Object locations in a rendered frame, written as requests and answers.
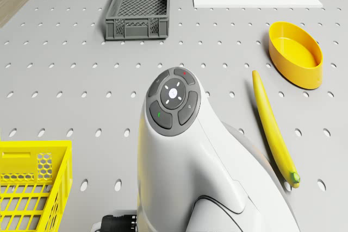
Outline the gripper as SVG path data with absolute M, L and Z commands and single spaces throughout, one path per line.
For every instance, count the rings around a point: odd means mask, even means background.
M 138 232 L 136 211 L 120 210 L 115 215 L 105 215 L 92 225 L 90 232 Z

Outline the yellow basket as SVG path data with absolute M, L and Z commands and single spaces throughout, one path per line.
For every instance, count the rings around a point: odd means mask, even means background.
M 0 142 L 0 232 L 58 232 L 73 183 L 72 142 Z

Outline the banana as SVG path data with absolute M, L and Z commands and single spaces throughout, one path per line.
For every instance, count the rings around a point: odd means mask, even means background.
M 293 188 L 300 186 L 300 175 L 283 140 L 259 73 L 252 71 L 254 96 L 272 156 L 283 178 Z

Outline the dark grey basket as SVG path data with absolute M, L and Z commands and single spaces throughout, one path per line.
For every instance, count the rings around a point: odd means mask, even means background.
M 107 40 L 165 39 L 170 0 L 112 0 L 105 17 Z

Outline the yellow bowl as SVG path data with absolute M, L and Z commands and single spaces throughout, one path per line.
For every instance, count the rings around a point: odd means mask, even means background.
M 269 54 L 280 74 L 294 85 L 312 90 L 322 84 L 321 48 L 302 28 L 274 22 L 269 28 Z

